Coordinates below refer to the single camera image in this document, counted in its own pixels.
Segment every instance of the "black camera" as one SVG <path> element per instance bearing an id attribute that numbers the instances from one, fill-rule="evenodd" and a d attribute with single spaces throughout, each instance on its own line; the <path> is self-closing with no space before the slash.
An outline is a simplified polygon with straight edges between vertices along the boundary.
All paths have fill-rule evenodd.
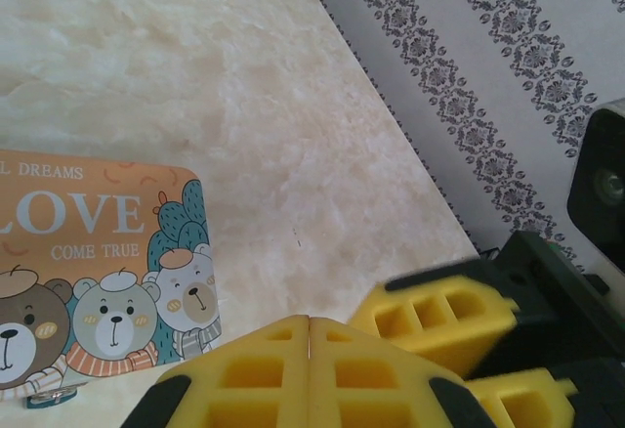
<path id="1" fill-rule="evenodd" d="M 575 227 L 625 273 L 625 99 L 591 114 L 566 208 Z"/>

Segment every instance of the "cream marble surface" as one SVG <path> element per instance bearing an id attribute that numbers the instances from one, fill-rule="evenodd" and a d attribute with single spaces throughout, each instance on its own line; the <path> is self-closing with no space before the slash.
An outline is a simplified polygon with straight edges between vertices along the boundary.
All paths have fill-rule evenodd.
<path id="1" fill-rule="evenodd" d="M 223 341 L 475 254 L 317 0 L 0 4 L 0 147 L 193 169 Z M 162 370 L 1 423 L 119 426 Z"/>

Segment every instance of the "bear scarf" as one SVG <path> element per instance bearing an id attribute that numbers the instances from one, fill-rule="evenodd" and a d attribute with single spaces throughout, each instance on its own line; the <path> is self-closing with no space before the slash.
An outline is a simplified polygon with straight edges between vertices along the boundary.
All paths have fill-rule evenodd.
<path id="1" fill-rule="evenodd" d="M 109 377 L 138 369 L 149 369 L 156 365 L 158 350 L 149 342 L 145 348 L 138 352 L 129 353 L 122 360 L 103 360 L 87 353 L 78 342 L 71 346 L 67 352 L 67 365 L 74 371 L 87 376 Z"/>

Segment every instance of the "brown bear illustration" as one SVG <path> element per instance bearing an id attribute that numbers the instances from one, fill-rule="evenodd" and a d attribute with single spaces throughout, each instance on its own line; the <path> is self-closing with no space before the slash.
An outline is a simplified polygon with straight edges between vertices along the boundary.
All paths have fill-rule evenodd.
<path id="1" fill-rule="evenodd" d="M 61 386 L 71 285 L 16 266 L 0 274 L 0 401 Z"/>

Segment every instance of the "green cactus illustration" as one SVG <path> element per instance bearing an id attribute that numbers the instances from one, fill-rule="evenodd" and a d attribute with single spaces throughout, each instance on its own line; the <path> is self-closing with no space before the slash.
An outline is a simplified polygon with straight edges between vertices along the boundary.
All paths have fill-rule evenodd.
<path id="1" fill-rule="evenodd" d="M 204 211 L 202 187 L 198 180 L 188 181 L 182 192 L 182 202 L 169 200 L 165 192 L 158 193 L 159 206 L 152 212 L 158 216 L 160 230 L 147 246 L 147 269 L 159 272 L 160 258 L 172 249 L 193 250 L 197 244 L 210 244 Z"/>

